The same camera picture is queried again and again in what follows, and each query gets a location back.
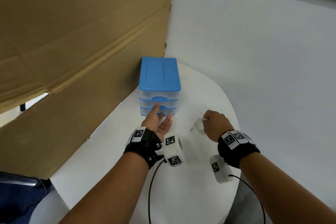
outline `person's left arm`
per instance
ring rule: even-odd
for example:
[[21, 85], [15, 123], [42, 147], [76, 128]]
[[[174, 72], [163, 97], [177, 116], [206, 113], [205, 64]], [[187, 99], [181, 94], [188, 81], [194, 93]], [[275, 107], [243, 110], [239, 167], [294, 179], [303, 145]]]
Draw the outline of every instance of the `person's left arm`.
[[[171, 127], [171, 114], [159, 126], [159, 106], [148, 114], [142, 126], [155, 132], [162, 141]], [[131, 219], [149, 165], [140, 155], [124, 153], [115, 166], [71, 209], [59, 224], [114, 223]]]

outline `fist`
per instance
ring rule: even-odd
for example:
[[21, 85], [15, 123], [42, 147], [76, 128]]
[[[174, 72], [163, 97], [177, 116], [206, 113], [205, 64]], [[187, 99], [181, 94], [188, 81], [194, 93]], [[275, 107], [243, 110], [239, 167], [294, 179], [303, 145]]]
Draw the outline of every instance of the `fist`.
[[228, 118], [219, 112], [207, 110], [203, 118], [208, 120], [203, 120], [204, 132], [216, 143], [222, 134], [234, 130]]

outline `forearm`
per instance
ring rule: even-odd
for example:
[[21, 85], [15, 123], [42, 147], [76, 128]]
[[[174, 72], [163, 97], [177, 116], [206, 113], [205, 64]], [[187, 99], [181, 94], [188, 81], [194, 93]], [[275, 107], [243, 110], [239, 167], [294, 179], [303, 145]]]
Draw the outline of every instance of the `forearm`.
[[242, 158], [240, 169], [274, 224], [336, 223], [336, 213], [263, 155]]
[[60, 224], [128, 223], [148, 170], [147, 162], [139, 155], [132, 152], [123, 154]]

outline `person's left hand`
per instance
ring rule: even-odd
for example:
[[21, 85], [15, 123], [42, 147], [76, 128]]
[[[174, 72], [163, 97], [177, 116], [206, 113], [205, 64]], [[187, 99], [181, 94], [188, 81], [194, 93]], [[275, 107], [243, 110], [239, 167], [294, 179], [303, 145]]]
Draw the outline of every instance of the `person's left hand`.
[[159, 126], [159, 121], [163, 117], [162, 113], [159, 116], [157, 116], [157, 113], [159, 111], [160, 111], [160, 106], [158, 104], [155, 104], [153, 110], [147, 115], [146, 119], [142, 122], [141, 126], [154, 131], [157, 137], [161, 141], [163, 141], [163, 137], [170, 129], [173, 121], [171, 120], [172, 114], [170, 113]]

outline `white cube device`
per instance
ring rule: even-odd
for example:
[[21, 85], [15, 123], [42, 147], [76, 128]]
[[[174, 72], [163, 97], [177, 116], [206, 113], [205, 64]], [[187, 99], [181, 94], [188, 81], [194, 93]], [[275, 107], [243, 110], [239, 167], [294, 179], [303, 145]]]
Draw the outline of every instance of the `white cube device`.
[[168, 165], [177, 167], [185, 162], [182, 143], [177, 133], [167, 133], [164, 137], [164, 157]]
[[209, 158], [209, 163], [218, 183], [226, 183], [233, 180], [233, 177], [229, 176], [232, 175], [231, 168], [221, 156], [213, 155]]

